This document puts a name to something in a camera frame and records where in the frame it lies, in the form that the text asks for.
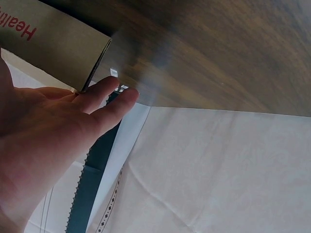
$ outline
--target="wooden table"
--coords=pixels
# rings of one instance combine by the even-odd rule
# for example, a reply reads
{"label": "wooden table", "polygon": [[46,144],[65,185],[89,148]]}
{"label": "wooden table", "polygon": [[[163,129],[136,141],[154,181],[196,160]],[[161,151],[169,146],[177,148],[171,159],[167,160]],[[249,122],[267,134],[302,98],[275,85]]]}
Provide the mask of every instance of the wooden table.
{"label": "wooden table", "polygon": [[95,80],[141,103],[311,116],[310,1],[43,2],[112,37]]}

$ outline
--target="crease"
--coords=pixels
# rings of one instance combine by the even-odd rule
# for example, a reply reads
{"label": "crease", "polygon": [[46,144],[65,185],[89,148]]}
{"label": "crease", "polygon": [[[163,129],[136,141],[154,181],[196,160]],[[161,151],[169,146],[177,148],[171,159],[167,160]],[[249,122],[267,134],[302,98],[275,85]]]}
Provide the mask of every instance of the crease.
{"label": "crease", "polygon": [[152,194],[147,187],[143,184],[143,182],[139,179],[138,175],[133,171],[131,164],[128,163],[128,167],[130,172],[133,174],[135,180],[140,184],[140,186],[142,187],[142,189],[147,192],[152,198],[154,198],[155,200],[157,200],[158,202],[160,202],[162,204],[162,206],[164,206],[166,209],[168,209],[177,219],[179,219],[180,222],[183,223],[184,226],[187,227],[187,229],[189,231],[191,231],[192,233],[197,233],[194,229],[193,226],[188,225],[187,223],[184,222],[184,220],[172,209],[172,207],[167,204],[166,202],[162,201],[159,197],[157,197],[156,195]]}
{"label": "crease", "polygon": [[40,229],[43,230],[39,225],[35,224],[35,223],[32,222],[31,220],[29,220],[28,223],[32,224],[34,227],[37,227],[39,230],[40,230]]}

